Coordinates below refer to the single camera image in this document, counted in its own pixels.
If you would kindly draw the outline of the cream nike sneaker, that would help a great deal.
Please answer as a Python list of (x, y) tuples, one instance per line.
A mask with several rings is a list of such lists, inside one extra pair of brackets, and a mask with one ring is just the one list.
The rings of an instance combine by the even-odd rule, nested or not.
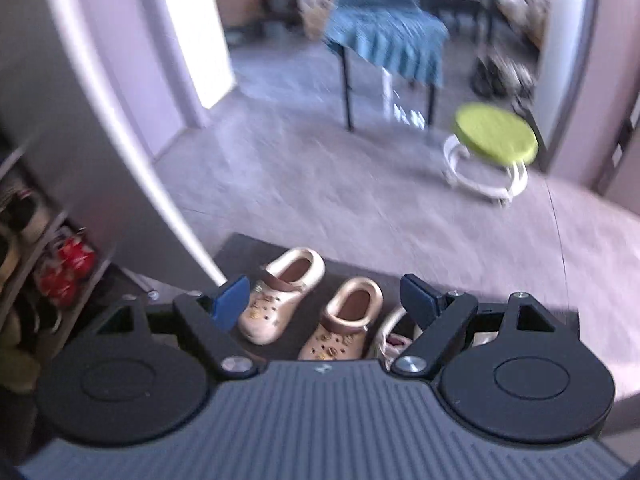
[(398, 356), (422, 333), (423, 330), (413, 322), (406, 309), (397, 306), (382, 321), (370, 343), (367, 358), (377, 360), (382, 367), (390, 370)]

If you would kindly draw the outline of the cream clog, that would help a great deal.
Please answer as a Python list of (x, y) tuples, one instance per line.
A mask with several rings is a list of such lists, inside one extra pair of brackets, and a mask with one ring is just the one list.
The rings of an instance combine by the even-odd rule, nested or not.
[(299, 361), (359, 360), (368, 331), (383, 305), (380, 286), (370, 278), (350, 278), (322, 309), (319, 324), (300, 350)]
[(240, 333), (266, 346), (280, 338), (299, 304), (320, 284), (326, 264), (313, 249), (295, 247), (262, 267), (238, 319)]

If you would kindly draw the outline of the red sneaker right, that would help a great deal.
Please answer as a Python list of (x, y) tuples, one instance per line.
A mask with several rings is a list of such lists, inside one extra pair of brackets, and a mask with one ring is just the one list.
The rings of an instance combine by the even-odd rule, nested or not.
[(76, 280), (84, 280), (96, 265), (96, 251), (87, 242), (84, 232), (66, 237), (54, 250), (62, 269)]

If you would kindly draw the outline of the red sneaker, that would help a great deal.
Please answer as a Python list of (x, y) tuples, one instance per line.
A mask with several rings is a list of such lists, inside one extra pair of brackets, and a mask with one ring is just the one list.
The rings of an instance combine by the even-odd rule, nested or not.
[(96, 265), (96, 251), (87, 242), (84, 232), (66, 237), (54, 250), (62, 269), (76, 280), (84, 280)]
[(75, 301), (78, 284), (70, 272), (59, 266), (44, 266), (35, 274), (40, 294), (60, 309), (70, 308)]

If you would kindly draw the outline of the red sneaker left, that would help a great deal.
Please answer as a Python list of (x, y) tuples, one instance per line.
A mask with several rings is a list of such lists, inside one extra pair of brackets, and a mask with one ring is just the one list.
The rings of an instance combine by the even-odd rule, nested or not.
[(70, 308), (75, 301), (78, 284), (70, 272), (59, 266), (44, 266), (35, 274), (40, 294), (60, 309)]

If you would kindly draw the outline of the shoe cabinet shelves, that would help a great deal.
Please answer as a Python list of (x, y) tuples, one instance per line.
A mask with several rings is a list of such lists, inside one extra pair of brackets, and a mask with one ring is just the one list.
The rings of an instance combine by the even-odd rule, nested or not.
[(26, 396), (110, 262), (1, 139), (1, 388)]

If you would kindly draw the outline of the green round stool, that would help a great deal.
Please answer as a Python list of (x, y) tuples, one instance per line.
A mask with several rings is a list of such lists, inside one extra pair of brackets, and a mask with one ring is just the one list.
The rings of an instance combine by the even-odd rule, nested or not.
[[(452, 133), (442, 146), (446, 164), (444, 177), (450, 185), (460, 185), (476, 195), (507, 205), (526, 190), (527, 168), (537, 154), (536, 134), (525, 119), (489, 104), (465, 103), (457, 108)], [(509, 183), (490, 186), (460, 174), (460, 159), (471, 156), (501, 168), (509, 177)]]

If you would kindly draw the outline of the yellow-green shoe on shelf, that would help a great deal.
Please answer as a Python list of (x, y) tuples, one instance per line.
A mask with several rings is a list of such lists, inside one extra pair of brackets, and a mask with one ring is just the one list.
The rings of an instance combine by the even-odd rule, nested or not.
[(0, 384), (15, 394), (33, 393), (41, 374), (40, 363), (28, 352), (2, 341)]

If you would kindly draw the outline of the white cabinet door right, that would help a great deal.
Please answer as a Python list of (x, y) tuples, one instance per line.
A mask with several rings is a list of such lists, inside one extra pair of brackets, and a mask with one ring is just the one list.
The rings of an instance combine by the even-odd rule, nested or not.
[(224, 284), (143, 154), (77, 0), (1, 0), (1, 127), (115, 264), (182, 289)]

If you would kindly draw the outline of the blue covered chair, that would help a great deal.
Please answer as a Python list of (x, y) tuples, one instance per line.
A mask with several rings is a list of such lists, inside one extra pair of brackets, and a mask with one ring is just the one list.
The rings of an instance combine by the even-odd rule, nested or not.
[(340, 59), (346, 130), (354, 130), (348, 55), (426, 89), (425, 125), (434, 124), (449, 32), (420, 0), (333, 0), (323, 39)]

